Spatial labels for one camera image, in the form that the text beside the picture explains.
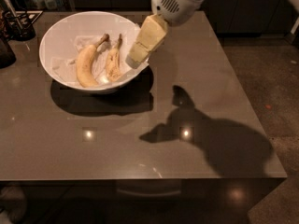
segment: banana stem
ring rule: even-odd
[[[96,48],[98,48],[102,43],[104,43],[105,41],[109,40],[109,35],[108,34],[104,34],[101,38],[101,40],[99,40],[98,42],[96,42],[94,45]]]
[[[115,49],[119,49],[120,48],[120,46],[121,46],[121,43],[122,43],[122,37],[121,37],[121,34],[119,35],[119,39],[118,39],[118,42],[117,42],[117,44],[115,45]]]

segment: glossy table surface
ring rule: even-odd
[[[43,34],[70,14],[44,13],[35,38],[9,41],[0,180],[286,177],[204,12],[172,27],[149,68],[109,95],[63,87],[39,61]]]

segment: banana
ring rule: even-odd
[[[95,44],[88,45],[79,52],[76,59],[76,75],[78,82],[82,87],[86,88],[98,85],[98,82],[94,79],[92,74],[94,56],[97,48],[108,40],[109,35],[104,34],[100,41]]]
[[[109,51],[106,59],[106,75],[109,81],[113,82],[122,76],[120,70],[120,47],[122,43],[121,34],[117,44]]]

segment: round vent grille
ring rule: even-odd
[[[178,2],[176,0],[161,0],[162,6],[169,12],[179,11]]]

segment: bowl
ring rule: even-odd
[[[145,61],[137,69],[132,69],[125,61],[139,30],[137,24],[120,15],[101,11],[79,12],[56,22],[45,33],[39,47],[40,61],[46,72],[66,87],[90,93],[112,93],[149,65]],[[79,49],[100,39],[103,34],[109,34],[109,42],[98,49],[99,55],[93,64],[99,85],[84,88],[77,81],[76,57]],[[110,82],[105,73],[105,60],[109,48],[117,42],[120,34],[120,68],[123,75],[117,81]]]

